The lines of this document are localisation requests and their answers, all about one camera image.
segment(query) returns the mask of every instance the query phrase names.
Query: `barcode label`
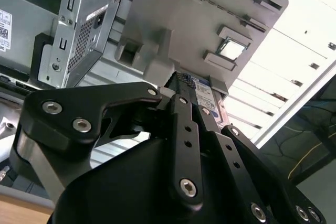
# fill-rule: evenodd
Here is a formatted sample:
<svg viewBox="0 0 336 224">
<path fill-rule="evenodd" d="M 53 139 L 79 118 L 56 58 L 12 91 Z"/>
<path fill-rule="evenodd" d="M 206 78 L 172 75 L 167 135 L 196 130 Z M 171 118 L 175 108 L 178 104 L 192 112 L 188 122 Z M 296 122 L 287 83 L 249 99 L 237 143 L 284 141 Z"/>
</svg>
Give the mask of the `barcode label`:
<svg viewBox="0 0 336 224">
<path fill-rule="evenodd" d="M 0 27 L 0 37 L 4 39 L 8 39 L 8 30 Z"/>
<path fill-rule="evenodd" d="M 10 49 L 12 42 L 13 17 L 10 13 L 0 10 L 0 51 Z"/>
</svg>

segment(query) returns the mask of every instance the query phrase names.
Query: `bolt hole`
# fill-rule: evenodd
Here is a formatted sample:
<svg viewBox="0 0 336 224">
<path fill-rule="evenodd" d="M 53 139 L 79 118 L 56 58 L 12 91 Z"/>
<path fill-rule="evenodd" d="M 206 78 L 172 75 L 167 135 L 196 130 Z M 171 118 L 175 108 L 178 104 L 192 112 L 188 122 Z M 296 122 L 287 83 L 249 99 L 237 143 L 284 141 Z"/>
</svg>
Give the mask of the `bolt hole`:
<svg viewBox="0 0 336 224">
<path fill-rule="evenodd" d="M 59 64 L 53 63 L 52 69 L 54 69 L 55 71 L 60 71 Z"/>
<path fill-rule="evenodd" d="M 189 141 L 184 141 L 185 146 L 191 148 L 193 145 Z"/>
<path fill-rule="evenodd" d="M 81 127 L 81 128 L 85 128 L 87 125 L 84 122 L 79 122 L 78 126 Z"/>
<path fill-rule="evenodd" d="M 184 188 L 189 192 L 191 192 L 193 190 L 192 185 L 190 185 L 189 183 L 184 183 Z"/>
<path fill-rule="evenodd" d="M 11 123 L 7 123 L 7 127 L 10 128 L 10 129 L 13 129 L 13 128 L 14 128 L 14 125 L 11 124 Z"/>
<path fill-rule="evenodd" d="M 240 165 L 237 162 L 233 162 L 233 165 L 237 168 L 240 169 Z"/>
<path fill-rule="evenodd" d="M 55 105 L 53 105 L 53 104 L 49 104 L 48 105 L 48 109 L 56 111 L 58 108 Z"/>
</svg>

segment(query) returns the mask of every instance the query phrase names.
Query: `white label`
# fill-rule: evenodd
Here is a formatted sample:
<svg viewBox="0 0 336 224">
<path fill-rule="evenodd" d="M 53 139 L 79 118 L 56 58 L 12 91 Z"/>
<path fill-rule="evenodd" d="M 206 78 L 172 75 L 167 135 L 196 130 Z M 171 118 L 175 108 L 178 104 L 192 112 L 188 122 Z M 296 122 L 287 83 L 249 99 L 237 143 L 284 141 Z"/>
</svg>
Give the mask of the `white label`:
<svg viewBox="0 0 336 224">
<path fill-rule="evenodd" d="M 200 80 L 196 78 L 193 78 L 193 81 L 196 85 L 196 97 L 198 105 L 204 106 L 211 111 L 217 112 L 217 106 L 211 88 L 201 83 Z"/>
<path fill-rule="evenodd" d="M 0 50 L 10 49 L 12 41 L 12 15 L 0 10 Z"/>
</svg>

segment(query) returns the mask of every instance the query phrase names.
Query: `screw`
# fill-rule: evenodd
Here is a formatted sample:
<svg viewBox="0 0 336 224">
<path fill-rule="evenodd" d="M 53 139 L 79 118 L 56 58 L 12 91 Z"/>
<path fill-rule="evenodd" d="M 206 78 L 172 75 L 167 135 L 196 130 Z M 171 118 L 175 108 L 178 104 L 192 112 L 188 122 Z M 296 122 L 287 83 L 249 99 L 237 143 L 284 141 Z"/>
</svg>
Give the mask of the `screw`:
<svg viewBox="0 0 336 224">
<path fill-rule="evenodd" d="M 52 69 L 54 69 L 56 72 L 61 71 L 61 68 L 59 67 L 59 64 L 53 63 L 51 66 L 52 66 Z"/>
<path fill-rule="evenodd" d="M 184 104 L 187 104 L 187 100 L 185 100 L 183 97 L 180 98 L 180 102 L 184 103 Z"/>
<path fill-rule="evenodd" d="M 321 222 L 320 217 L 317 215 L 317 213 L 315 213 L 315 211 L 312 208 L 308 208 L 310 214 L 314 217 L 314 219 L 318 222 Z"/>
<path fill-rule="evenodd" d="M 83 118 L 77 118 L 72 123 L 72 127 L 81 133 L 87 133 L 91 130 L 91 123 Z"/>
<path fill-rule="evenodd" d="M 151 95 L 157 95 L 156 91 L 152 89 L 148 89 L 148 93 Z"/>
<path fill-rule="evenodd" d="M 239 135 L 239 132 L 235 128 L 231 128 L 232 132 L 235 133 L 236 136 Z"/>
<path fill-rule="evenodd" d="M 264 211 L 257 204 L 255 203 L 251 204 L 251 211 L 254 217 L 256 217 L 257 220 L 259 220 L 261 223 L 266 222 L 266 215 Z"/>
<path fill-rule="evenodd" d="M 210 115 L 210 111 L 209 111 L 208 109 L 206 109 L 206 108 L 202 108 L 202 111 L 203 111 L 205 114 Z"/>
<path fill-rule="evenodd" d="M 61 104 L 57 102 L 52 102 L 52 101 L 43 103 L 42 109 L 48 114 L 52 114 L 52 115 L 57 115 L 62 112 Z"/>
<path fill-rule="evenodd" d="M 6 127 L 9 129 L 14 129 L 14 125 L 12 123 L 6 123 Z"/>
<path fill-rule="evenodd" d="M 196 196 L 196 192 L 197 192 L 196 186 L 189 179 L 187 178 L 181 179 L 180 188 L 186 194 L 186 196 L 191 197 L 191 198 Z"/>
<path fill-rule="evenodd" d="M 296 212 L 298 212 L 299 216 L 305 220 L 305 221 L 309 221 L 308 215 L 306 214 L 306 212 L 299 206 L 296 206 Z"/>
</svg>

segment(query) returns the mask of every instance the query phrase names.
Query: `cable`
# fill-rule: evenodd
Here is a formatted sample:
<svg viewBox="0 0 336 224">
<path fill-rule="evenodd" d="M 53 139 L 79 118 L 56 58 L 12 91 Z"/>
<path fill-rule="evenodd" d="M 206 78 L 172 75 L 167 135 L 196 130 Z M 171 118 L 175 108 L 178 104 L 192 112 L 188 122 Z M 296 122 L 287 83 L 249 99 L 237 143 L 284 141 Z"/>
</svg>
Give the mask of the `cable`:
<svg viewBox="0 0 336 224">
<path fill-rule="evenodd" d="M 282 147 L 282 145 L 283 145 L 285 142 L 287 142 L 288 140 L 291 140 L 291 139 L 294 138 L 294 137 L 297 137 L 297 136 L 301 135 L 304 131 L 305 131 L 305 130 L 299 132 L 299 134 L 296 134 L 296 135 L 294 135 L 294 136 L 290 136 L 289 138 L 283 140 L 283 141 L 281 142 L 281 144 L 279 145 L 279 149 L 280 149 L 280 151 L 282 152 L 281 147 Z"/>
<path fill-rule="evenodd" d="M 336 132 L 332 133 L 330 136 L 328 136 L 328 138 L 331 138 L 332 136 L 335 136 Z M 292 173 L 295 171 L 295 169 L 301 164 L 301 162 L 313 151 L 315 150 L 317 147 L 319 147 L 322 143 L 319 143 L 317 145 L 315 145 L 312 149 L 310 149 L 304 156 L 302 159 L 300 159 L 300 161 L 296 164 L 296 166 L 289 172 L 288 174 L 288 179 L 290 179 L 290 176 L 292 175 Z"/>
<path fill-rule="evenodd" d="M 280 145 L 279 145 L 279 143 L 278 143 L 278 141 L 277 141 L 276 138 L 274 138 L 274 141 L 275 141 L 275 144 L 278 146 L 278 149 L 279 149 L 279 152 L 280 152 L 281 156 L 275 155 L 275 154 L 272 154 L 272 153 L 265 153 L 265 152 L 263 152 L 263 154 L 268 155 L 268 156 L 273 156 L 273 157 L 286 157 L 286 158 L 289 158 L 289 159 L 295 161 L 296 163 L 298 162 L 297 159 L 295 159 L 293 157 L 290 157 L 290 156 L 286 155 L 285 153 L 283 153 L 283 151 L 281 150 Z"/>
<path fill-rule="evenodd" d="M 313 106 L 313 105 L 305 105 L 305 107 L 307 107 L 307 108 L 315 108 L 315 109 L 319 109 L 319 110 L 324 110 L 324 111 L 327 111 L 327 112 L 329 112 L 329 113 L 331 113 L 331 114 L 334 113 L 334 112 L 332 112 L 331 110 L 327 110 L 327 109 L 325 109 L 325 108 L 321 108 L 321 107 L 317 107 L 317 106 Z"/>
<path fill-rule="evenodd" d="M 294 132 L 300 132 L 300 133 L 311 133 L 311 131 L 302 131 L 302 130 L 295 130 L 295 129 L 292 129 L 291 127 L 288 127 L 288 126 L 284 126 L 284 128 L 286 128 L 286 129 L 289 129 L 289 130 L 291 130 L 291 131 L 294 131 Z"/>
</svg>

